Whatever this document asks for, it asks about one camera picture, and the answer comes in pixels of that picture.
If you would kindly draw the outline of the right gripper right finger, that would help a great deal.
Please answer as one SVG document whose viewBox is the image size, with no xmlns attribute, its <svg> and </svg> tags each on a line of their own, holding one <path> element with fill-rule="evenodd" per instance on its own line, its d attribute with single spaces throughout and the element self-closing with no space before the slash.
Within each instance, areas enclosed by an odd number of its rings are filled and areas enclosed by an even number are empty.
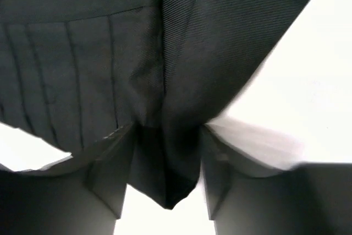
<svg viewBox="0 0 352 235">
<path fill-rule="evenodd" d="M 200 131 L 208 215 L 217 234 L 351 234 L 351 165 L 261 165 Z"/>
</svg>

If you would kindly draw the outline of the black pleated skirt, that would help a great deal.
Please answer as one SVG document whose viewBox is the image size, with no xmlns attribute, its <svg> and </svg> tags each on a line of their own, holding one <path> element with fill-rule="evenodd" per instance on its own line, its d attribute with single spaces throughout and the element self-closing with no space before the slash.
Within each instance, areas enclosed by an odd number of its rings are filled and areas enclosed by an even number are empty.
<svg viewBox="0 0 352 235">
<path fill-rule="evenodd" d="M 172 209 L 195 188 L 199 131 L 244 87 L 309 0 L 1 0 L 1 121 L 74 155 L 1 175 L 26 194 L 81 172 L 106 204 L 129 183 Z"/>
</svg>

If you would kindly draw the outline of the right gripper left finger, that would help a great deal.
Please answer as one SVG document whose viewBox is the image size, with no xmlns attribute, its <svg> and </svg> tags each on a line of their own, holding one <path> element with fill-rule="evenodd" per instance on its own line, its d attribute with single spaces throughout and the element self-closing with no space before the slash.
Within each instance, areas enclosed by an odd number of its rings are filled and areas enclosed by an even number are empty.
<svg viewBox="0 0 352 235">
<path fill-rule="evenodd" d="M 46 170 L 1 171 L 1 234 L 113 234 L 121 217 L 135 126 L 125 125 Z"/>
</svg>

